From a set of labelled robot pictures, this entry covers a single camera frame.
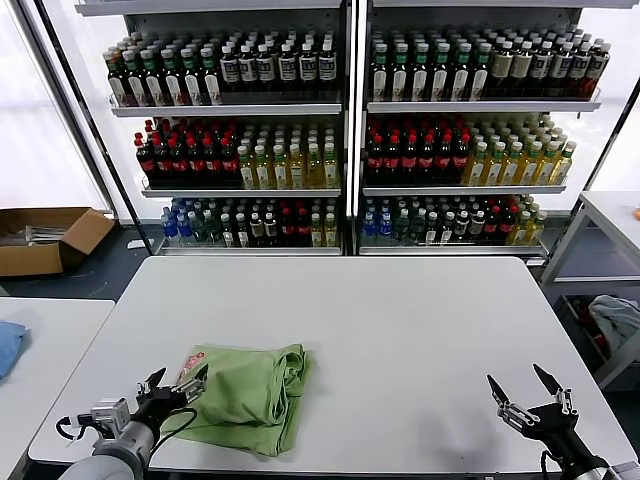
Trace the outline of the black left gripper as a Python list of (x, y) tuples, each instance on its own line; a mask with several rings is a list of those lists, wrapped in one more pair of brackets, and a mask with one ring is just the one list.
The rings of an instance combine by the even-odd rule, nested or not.
[(173, 388), (158, 388), (166, 369), (161, 368), (142, 383), (137, 384), (138, 410), (134, 420), (147, 426), (161, 426), (174, 410), (183, 408), (188, 401), (195, 401), (206, 389), (208, 365), (202, 366), (193, 378)]

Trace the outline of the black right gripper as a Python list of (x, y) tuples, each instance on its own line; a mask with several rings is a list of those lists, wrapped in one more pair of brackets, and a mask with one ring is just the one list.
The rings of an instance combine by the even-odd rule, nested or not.
[[(542, 442), (551, 455), (563, 463), (576, 463), (586, 456), (586, 446), (575, 431), (579, 415), (573, 406), (570, 388), (562, 387), (555, 377), (533, 364), (539, 380), (557, 403), (533, 407), (527, 411), (513, 403), (492, 375), (487, 375), (491, 395), (497, 404), (497, 415), (511, 428), (522, 428), (521, 434)], [(538, 421), (531, 425), (531, 416)]]

